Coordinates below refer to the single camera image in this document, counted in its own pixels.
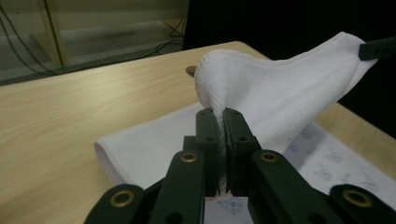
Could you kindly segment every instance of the folded towel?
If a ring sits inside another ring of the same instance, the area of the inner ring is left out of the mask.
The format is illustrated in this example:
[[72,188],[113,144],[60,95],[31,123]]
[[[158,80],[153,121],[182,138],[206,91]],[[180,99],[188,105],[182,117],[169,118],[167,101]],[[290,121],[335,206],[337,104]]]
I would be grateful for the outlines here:
[[284,152],[289,142],[327,106],[349,92],[376,60],[361,61],[354,35],[340,33],[288,60],[256,59],[218,49],[195,71],[200,104],[98,139],[95,152],[115,184],[147,188],[163,178],[185,135],[195,135],[204,107],[222,123],[225,107],[244,115],[262,148]]

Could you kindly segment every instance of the wooden table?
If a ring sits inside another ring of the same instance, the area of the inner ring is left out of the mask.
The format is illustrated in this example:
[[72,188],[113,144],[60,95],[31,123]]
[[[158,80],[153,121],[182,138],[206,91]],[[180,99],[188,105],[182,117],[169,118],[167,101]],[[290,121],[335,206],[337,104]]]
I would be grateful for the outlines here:
[[[112,187],[94,140],[197,102],[185,69],[231,42],[0,88],[0,223],[83,223]],[[396,179],[396,140],[339,104],[317,122]]]

